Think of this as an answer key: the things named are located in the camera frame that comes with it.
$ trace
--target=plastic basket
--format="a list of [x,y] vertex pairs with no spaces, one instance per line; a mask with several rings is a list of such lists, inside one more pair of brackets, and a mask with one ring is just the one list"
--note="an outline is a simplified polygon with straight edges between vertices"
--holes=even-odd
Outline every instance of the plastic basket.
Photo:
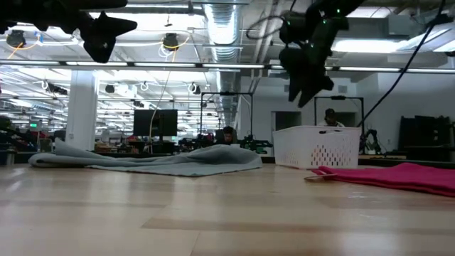
[[275,162],[281,166],[357,168],[360,128],[300,126],[273,133]]

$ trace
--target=gray cloth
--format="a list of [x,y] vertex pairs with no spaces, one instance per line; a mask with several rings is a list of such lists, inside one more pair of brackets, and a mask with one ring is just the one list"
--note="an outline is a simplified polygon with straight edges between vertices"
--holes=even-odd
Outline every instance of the gray cloth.
[[28,160],[34,167],[89,167],[112,171],[133,171],[173,176],[208,176],[262,167],[261,157],[253,151],[234,146],[215,145],[176,156],[146,159],[112,158],[76,149],[59,139],[55,154],[35,154]]

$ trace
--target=black monitor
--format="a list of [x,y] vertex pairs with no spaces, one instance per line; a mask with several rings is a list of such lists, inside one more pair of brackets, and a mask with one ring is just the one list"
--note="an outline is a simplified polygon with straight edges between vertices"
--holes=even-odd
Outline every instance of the black monitor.
[[[155,110],[134,111],[134,136],[149,136],[150,121]],[[154,136],[177,136],[177,110],[158,110],[151,126],[151,135]]]

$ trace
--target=person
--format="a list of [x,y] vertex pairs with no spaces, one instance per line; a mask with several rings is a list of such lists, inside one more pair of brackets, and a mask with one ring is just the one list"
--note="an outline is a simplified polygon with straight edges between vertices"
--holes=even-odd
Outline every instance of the person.
[[320,122],[318,126],[324,127],[344,127],[343,124],[336,121],[336,113],[333,109],[326,110],[326,117],[324,117],[324,121]]
[[219,139],[216,144],[231,145],[234,143],[234,128],[224,127],[223,128],[224,139]]

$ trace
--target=pink cloth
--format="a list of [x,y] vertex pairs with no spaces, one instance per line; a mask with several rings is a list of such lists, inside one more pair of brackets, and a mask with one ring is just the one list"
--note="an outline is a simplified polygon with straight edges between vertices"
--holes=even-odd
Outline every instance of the pink cloth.
[[319,167],[315,174],[336,174],[326,179],[385,188],[395,188],[455,197],[455,170],[417,164],[400,164],[385,169],[332,169]]

